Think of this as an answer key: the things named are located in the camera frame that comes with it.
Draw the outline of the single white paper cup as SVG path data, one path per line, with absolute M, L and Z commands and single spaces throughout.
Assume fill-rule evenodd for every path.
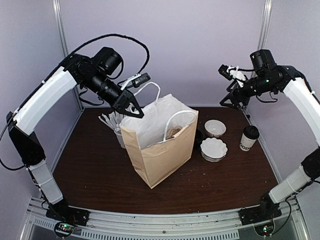
M 255 142 L 256 139 L 251 139 L 243 134 L 239 143 L 239 147 L 242 151 L 247 152 L 252 148 Z

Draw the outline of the brown cardboard cup carrier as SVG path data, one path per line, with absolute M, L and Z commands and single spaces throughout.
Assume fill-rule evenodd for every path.
M 166 140 L 172 139 L 181 129 L 182 129 L 181 126 L 171 127 L 170 129 L 167 130 L 165 139 Z

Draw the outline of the brown paper takeout bag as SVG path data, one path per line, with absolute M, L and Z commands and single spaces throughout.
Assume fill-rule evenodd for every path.
M 156 96 L 142 111 L 143 118 L 126 116 L 119 127 L 134 170 L 153 189 L 191 158 L 199 112 L 172 94 Z M 182 129 L 166 140 L 176 126 Z

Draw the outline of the black lid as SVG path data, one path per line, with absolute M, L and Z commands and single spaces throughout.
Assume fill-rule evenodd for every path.
M 251 139 L 251 140 L 257 140 L 260 136 L 260 132 L 258 130 L 258 128 L 254 125 L 249 125 L 249 126 L 246 126 L 244 129 L 243 129 L 243 134 L 248 138 L 248 139 Z

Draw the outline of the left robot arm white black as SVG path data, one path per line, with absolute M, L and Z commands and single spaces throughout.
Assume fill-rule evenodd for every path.
M 93 57 L 72 54 L 15 112 L 7 115 L 8 134 L 14 147 L 48 203 L 53 205 L 53 215 L 61 222 L 69 221 L 72 211 L 62 203 L 63 193 L 48 168 L 34 130 L 45 114 L 77 85 L 97 94 L 115 112 L 141 119 L 144 113 L 134 94 L 109 78 L 122 63 L 122 57 L 111 48 L 104 47 Z

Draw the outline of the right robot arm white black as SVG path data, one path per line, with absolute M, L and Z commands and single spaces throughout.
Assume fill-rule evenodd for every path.
M 264 63 L 254 69 L 256 77 L 246 78 L 239 67 L 221 65 L 219 74 L 231 81 L 226 89 L 228 94 L 220 101 L 224 107 L 240 110 L 250 97 L 264 93 L 283 93 L 299 110 L 310 127 L 316 142 L 320 141 L 320 102 L 311 90 L 305 76 L 293 66 Z M 276 205 L 291 195 L 303 190 L 320 176 L 320 150 L 310 153 L 285 180 L 265 193 L 256 210 L 259 220 L 268 220 L 275 212 Z

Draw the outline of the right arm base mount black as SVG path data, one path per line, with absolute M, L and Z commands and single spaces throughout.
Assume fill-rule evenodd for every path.
M 269 197 L 263 196 L 260 198 L 258 206 L 249 208 L 241 208 L 238 215 L 243 226 L 272 220 L 280 217 L 282 211 L 279 203 L 274 203 Z

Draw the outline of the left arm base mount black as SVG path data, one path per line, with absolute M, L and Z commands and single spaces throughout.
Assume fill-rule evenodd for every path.
M 48 203 L 46 217 L 54 220 L 59 220 L 74 226 L 86 226 L 89 220 L 90 212 L 85 209 L 69 206 L 65 197 L 59 202 L 52 204 Z

